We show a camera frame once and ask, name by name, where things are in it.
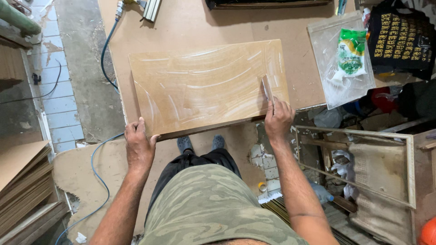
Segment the camouflage shirt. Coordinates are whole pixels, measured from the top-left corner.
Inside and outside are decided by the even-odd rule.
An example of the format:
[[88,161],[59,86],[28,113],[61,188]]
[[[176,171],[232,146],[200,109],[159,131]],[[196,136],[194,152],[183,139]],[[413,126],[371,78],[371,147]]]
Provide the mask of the camouflage shirt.
[[286,223],[260,207],[250,188],[215,164],[174,176],[153,204],[140,245],[202,245],[249,238],[271,245],[306,245]]

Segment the orange object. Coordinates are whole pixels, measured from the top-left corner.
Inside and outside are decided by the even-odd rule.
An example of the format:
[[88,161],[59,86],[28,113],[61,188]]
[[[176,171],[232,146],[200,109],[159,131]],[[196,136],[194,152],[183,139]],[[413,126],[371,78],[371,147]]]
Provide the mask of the orange object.
[[420,245],[436,245],[436,217],[423,226],[419,243]]

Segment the workbench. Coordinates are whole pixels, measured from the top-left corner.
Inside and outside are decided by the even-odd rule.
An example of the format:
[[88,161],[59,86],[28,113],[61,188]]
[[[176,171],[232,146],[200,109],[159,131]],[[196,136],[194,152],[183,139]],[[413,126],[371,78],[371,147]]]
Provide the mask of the workbench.
[[[115,21],[116,3],[117,0],[99,0],[106,34],[109,34]],[[163,0],[153,24],[139,21],[143,10],[138,5],[126,5],[109,42],[126,121],[134,122],[141,116],[129,64],[130,53],[271,39],[281,39],[282,42],[291,106],[308,109],[324,104],[324,92],[307,24],[332,17],[336,6],[337,1],[317,7],[210,11],[204,0]],[[355,11],[354,2],[349,2],[345,12],[352,11]],[[377,87],[393,84],[399,83],[376,79]]]

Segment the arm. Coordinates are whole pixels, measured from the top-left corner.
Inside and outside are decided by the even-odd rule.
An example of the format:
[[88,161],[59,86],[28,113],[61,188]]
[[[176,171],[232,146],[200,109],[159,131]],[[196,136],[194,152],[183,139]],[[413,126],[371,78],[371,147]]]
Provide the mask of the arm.
[[126,125],[124,135],[129,168],[90,245],[121,245],[132,241],[139,201],[150,173],[159,135],[154,135],[148,142],[142,117],[139,123]]
[[280,186],[292,229],[312,245],[337,245],[330,225],[312,187],[291,152],[286,135],[295,111],[275,98],[275,108],[268,103],[265,130],[276,156]]

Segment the person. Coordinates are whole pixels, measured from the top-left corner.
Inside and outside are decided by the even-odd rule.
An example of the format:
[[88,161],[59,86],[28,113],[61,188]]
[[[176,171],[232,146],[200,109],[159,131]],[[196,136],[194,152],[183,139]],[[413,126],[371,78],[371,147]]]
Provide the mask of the person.
[[[196,156],[188,137],[177,140],[181,155],[162,172],[139,245],[337,245],[324,211],[286,140],[295,111],[275,98],[265,131],[276,157],[290,228],[260,207],[216,135],[212,151]],[[89,244],[130,244],[141,193],[159,135],[147,140],[144,119],[126,126],[128,171]]]

